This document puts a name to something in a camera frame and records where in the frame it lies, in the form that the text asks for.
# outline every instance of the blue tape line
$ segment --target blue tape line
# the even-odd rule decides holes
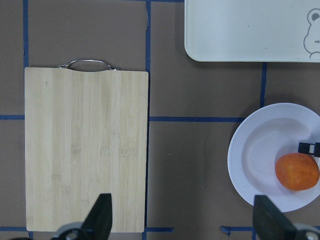
[[[29,66],[28,0],[23,0],[23,67]]]
[[[147,137],[146,137],[146,172],[145,172],[145,199],[144,199],[144,226],[147,226],[148,217],[148,168],[149,168],[149,116],[150,116],[150,69],[151,69],[151,0],[145,1],[147,14],[147,28],[145,32],[145,70],[148,72],[148,122],[147,122]],[[147,233],[142,234],[142,239],[147,239]]]
[[[262,63],[262,73],[261,73],[261,93],[260,93],[260,108],[265,106],[265,94],[266,94],[266,84],[267,84],[267,67],[268,63]]]
[[[184,3],[185,0],[152,0],[152,2],[162,2],[162,3]]]
[[[25,226],[0,226],[0,232],[27,232]]]
[[[174,227],[145,227],[144,231],[152,233],[171,233],[174,229]]]
[[[243,117],[150,116],[150,122],[241,123]]]
[[[231,232],[249,232],[254,228],[252,226],[221,226],[221,232],[231,235]]]
[[[147,240],[147,232],[146,231],[144,231],[142,233],[142,240]]]
[[[256,230],[253,229],[252,230],[252,237],[251,237],[252,240],[256,240],[257,239],[257,233],[256,233]]]
[[[0,120],[24,120],[25,115],[0,115]]]

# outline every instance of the cutting board handle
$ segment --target cutting board handle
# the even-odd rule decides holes
[[[104,62],[104,61],[100,61],[100,60],[91,60],[91,59],[76,59],[73,60],[67,64],[64,65],[60,65],[58,66],[59,69],[67,69],[71,64],[75,63],[75,62],[91,62],[91,63],[101,63],[103,65],[105,65],[108,69],[110,70],[117,70],[115,67],[109,65],[108,63]]]

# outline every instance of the bear drawing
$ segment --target bear drawing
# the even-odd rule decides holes
[[[303,45],[311,57],[320,57],[320,9],[312,9],[307,16],[310,24]]]

